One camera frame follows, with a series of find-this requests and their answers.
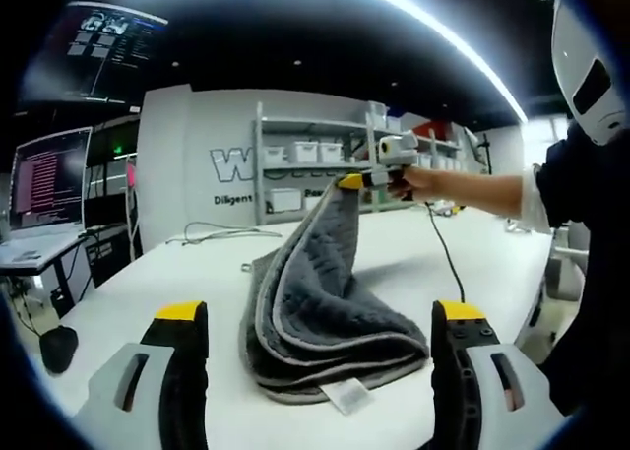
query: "hand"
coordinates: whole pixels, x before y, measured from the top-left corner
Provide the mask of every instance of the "hand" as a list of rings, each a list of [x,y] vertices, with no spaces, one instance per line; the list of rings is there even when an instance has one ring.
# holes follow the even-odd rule
[[[416,202],[424,202],[435,197],[433,177],[429,169],[411,166],[405,168],[403,182],[389,186],[389,191],[398,199],[402,199],[409,193]]]

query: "black desk leg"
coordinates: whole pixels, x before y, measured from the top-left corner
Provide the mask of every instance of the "black desk leg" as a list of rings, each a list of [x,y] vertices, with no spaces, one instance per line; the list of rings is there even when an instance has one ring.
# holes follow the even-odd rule
[[[52,302],[52,306],[57,311],[57,315],[59,316],[59,318],[62,318],[64,315],[70,312],[70,309],[72,309],[75,305],[75,300],[70,293],[70,287],[68,286],[68,280],[66,279],[66,273],[63,271],[63,263],[61,259],[62,257],[58,256],[52,262],[52,266],[55,269],[55,274],[57,275],[59,288],[54,290],[50,295],[50,301]]]

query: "white helmet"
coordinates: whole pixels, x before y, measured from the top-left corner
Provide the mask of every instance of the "white helmet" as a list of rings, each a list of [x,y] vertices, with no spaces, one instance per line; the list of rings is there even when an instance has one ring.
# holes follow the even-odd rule
[[[555,0],[551,57],[560,90],[575,120],[598,145],[627,127],[623,100],[594,34],[562,0]]]

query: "white sleeve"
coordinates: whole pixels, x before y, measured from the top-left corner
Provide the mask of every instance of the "white sleeve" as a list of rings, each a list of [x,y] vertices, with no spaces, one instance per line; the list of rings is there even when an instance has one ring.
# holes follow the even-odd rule
[[[542,203],[536,184],[536,166],[523,171],[523,197],[521,198],[521,222],[539,233],[551,233],[547,210]]]

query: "gray towel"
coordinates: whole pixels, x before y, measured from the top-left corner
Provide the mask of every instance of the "gray towel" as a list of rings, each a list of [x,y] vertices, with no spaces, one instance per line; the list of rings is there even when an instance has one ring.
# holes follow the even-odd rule
[[[418,327],[352,276],[358,203],[331,184],[286,244],[252,264],[239,346],[272,399],[326,401],[319,386],[350,377],[376,388],[428,357]]]

